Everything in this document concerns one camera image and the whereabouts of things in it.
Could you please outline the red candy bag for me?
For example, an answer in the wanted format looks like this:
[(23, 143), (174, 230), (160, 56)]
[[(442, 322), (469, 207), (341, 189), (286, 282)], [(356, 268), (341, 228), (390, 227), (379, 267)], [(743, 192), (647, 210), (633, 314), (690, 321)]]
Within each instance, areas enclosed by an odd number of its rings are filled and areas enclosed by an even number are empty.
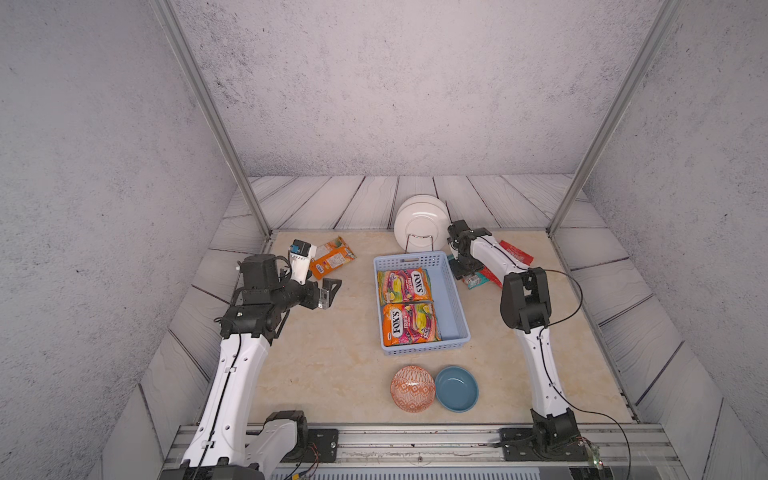
[[(520, 267), (522, 270), (527, 270), (531, 266), (534, 260), (533, 256), (520, 250), (506, 240), (499, 240), (498, 243), (499, 246), (514, 260), (516, 268)], [(483, 277), (484, 282), (491, 282), (498, 287), (502, 286), (501, 280), (487, 267), (486, 264), (483, 265), (483, 268), (477, 276)]]

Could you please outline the light blue plastic basket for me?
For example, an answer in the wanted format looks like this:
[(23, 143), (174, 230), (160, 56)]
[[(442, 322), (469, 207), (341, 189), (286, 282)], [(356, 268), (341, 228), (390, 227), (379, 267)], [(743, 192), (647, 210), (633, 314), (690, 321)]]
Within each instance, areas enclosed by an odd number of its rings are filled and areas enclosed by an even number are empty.
[(386, 354), (456, 349), (469, 342), (444, 252), (379, 256), (373, 266), (380, 344)]

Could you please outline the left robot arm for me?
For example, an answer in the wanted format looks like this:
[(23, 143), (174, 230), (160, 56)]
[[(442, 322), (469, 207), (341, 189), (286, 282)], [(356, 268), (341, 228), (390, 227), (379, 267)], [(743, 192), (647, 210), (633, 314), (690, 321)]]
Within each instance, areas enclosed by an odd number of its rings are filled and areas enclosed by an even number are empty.
[(342, 283), (311, 280), (314, 245), (297, 240), (285, 256), (258, 254), (239, 278), (220, 326), (220, 353), (204, 413), (180, 464), (163, 479), (268, 479), (283, 462), (301, 465), (312, 447), (301, 410), (274, 412), (248, 431), (255, 385), (273, 342), (295, 307), (331, 307)]

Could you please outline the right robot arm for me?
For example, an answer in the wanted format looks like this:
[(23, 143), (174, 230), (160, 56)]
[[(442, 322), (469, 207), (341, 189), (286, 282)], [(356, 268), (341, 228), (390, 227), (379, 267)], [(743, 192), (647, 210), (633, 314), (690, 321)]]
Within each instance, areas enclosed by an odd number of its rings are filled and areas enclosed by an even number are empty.
[(579, 443), (581, 432), (563, 395), (551, 348), (547, 272), (523, 263), (489, 230), (472, 229), (464, 220), (448, 226), (448, 244), (456, 278), (487, 269), (500, 282), (500, 316), (522, 345), (531, 382), (532, 428), (526, 442), (544, 459), (565, 457), (567, 449)]

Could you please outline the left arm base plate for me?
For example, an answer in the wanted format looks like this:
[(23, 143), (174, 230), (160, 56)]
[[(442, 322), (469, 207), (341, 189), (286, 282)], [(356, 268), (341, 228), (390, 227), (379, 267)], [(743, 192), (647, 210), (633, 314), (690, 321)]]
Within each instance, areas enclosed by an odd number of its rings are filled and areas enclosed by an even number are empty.
[(282, 463), (335, 463), (338, 446), (338, 429), (310, 428), (300, 436), (297, 446), (283, 457)]

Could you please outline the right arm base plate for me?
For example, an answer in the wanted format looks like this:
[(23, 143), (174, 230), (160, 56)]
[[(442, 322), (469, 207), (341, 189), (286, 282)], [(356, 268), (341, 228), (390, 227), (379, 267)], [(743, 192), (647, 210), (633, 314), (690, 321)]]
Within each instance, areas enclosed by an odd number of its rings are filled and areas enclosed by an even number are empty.
[(578, 440), (551, 443), (536, 428), (507, 427), (499, 430), (500, 448), (507, 462), (587, 462), (588, 453)]

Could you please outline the teal candy bag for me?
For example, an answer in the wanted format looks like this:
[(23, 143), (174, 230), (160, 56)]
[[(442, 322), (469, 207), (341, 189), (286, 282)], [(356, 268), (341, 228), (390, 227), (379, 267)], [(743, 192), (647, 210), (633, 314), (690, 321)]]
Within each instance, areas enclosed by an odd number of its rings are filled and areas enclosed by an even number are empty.
[(470, 275), (465, 276), (462, 279), (462, 282), (465, 284), (465, 286), (468, 289), (474, 289), (476, 287), (482, 286), (489, 282), (488, 278), (483, 275), (481, 272), (475, 272)]

